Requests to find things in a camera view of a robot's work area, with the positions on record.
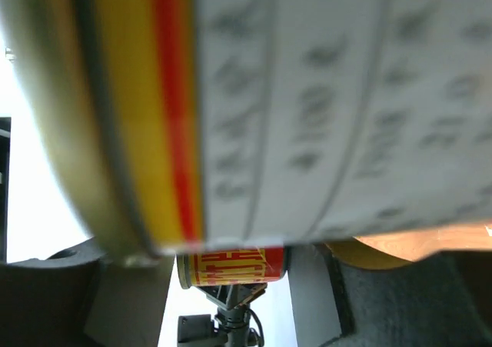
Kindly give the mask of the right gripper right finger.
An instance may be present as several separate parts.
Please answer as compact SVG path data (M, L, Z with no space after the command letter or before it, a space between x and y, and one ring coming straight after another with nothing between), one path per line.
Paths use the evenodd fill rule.
M326 245L289 250L299 346L489 346L491 254L360 269Z

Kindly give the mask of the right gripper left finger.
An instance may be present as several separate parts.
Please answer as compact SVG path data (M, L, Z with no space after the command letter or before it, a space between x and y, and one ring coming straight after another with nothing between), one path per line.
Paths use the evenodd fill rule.
M156 346L173 258L122 267L89 239L1 265L3 346Z

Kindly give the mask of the red yellow fish tin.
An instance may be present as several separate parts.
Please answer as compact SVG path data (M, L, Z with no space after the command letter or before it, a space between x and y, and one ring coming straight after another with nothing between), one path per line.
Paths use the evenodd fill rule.
M1 0L1 28L114 257L491 217L491 0Z

